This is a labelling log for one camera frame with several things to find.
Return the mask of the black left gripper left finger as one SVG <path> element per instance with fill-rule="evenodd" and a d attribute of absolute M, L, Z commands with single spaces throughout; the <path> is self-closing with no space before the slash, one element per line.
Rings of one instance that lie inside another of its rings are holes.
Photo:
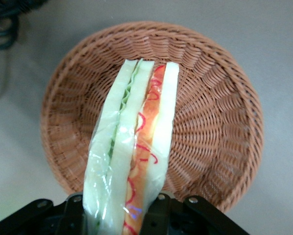
<path fill-rule="evenodd" d="M 83 208 L 83 194 L 75 193 L 66 200 L 62 218 L 63 235 L 86 235 L 87 219 Z"/>

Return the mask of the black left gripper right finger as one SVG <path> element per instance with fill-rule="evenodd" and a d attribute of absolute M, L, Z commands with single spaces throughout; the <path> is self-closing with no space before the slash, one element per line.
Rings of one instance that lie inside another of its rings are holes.
<path fill-rule="evenodd" d="M 151 203 L 142 222 L 140 235 L 167 235 L 171 211 L 171 192 L 160 192 Z"/>

